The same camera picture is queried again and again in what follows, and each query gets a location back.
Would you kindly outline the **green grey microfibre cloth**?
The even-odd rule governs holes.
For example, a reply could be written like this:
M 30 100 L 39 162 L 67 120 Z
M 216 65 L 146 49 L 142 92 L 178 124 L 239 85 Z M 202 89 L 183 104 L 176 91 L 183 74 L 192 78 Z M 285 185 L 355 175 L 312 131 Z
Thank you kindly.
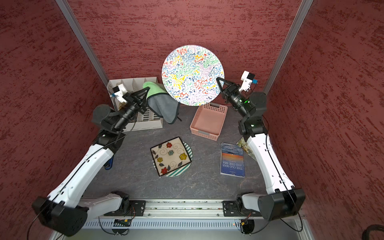
M 143 88 L 149 88 L 147 94 L 148 108 L 168 124 L 174 124 L 178 119 L 180 103 L 170 96 L 162 84 L 145 82 Z

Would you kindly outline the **colourful speckled round plate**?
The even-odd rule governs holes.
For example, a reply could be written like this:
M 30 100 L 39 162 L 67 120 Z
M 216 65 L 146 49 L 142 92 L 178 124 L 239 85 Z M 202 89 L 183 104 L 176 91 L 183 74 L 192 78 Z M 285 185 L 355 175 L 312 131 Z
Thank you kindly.
M 186 45 L 166 57 L 161 77 L 166 91 L 177 102 L 201 106 L 220 94 L 217 78 L 224 78 L 225 73 L 213 52 L 201 46 Z

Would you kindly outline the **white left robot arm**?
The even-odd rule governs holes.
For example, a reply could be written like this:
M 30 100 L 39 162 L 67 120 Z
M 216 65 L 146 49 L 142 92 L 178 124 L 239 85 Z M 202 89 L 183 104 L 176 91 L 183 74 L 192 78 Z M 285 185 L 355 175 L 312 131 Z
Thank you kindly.
M 110 165 L 121 147 L 127 124 L 138 113 L 147 110 L 146 87 L 134 93 L 126 93 L 123 99 L 127 106 L 115 111 L 102 104 L 93 111 L 92 122 L 100 128 L 93 144 L 72 172 L 47 197 L 38 197 L 32 208 L 40 223 L 66 237 L 77 234 L 85 223 L 113 213 L 128 214 L 132 207 L 129 196 L 114 191 L 105 197 L 89 200 L 83 197 L 85 190 L 103 167 Z

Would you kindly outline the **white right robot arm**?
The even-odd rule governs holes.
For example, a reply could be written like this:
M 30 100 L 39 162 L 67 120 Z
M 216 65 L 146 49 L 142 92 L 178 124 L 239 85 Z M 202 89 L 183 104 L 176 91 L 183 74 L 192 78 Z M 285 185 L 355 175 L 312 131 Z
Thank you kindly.
M 240 85 L 223 78 L 217 78 L 217 82 L 223 98 L 242 116 L 239 132 L 255 155 L 266 185 L 265 195 L 242 194 L 238 201 L 240 210 L 259 212 L 267 221 L 298 215 L 306 195 L 286 175 L 273 149 L 263 116 L 267 110 L 266 94 L 253 92 L 245 98 Z

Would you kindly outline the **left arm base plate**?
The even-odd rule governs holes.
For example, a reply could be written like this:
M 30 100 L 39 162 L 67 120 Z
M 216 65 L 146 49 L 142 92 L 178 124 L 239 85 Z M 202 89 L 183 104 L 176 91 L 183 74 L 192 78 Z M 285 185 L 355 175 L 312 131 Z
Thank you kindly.
M 129 200 L 123 201 L 120 208 L 116 211 L 112 211 L 104 214 L 105 217 L 142 217 L 146 209 L 146 201 L 144 200 Z

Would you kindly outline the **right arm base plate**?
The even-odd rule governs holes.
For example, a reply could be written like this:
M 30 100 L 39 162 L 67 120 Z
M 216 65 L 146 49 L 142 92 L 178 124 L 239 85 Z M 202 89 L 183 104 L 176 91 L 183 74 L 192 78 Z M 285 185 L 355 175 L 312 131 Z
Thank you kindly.
M 222 201 L 225 217 L 261 217 L 261 213 L 242 207 L 239 201 Z

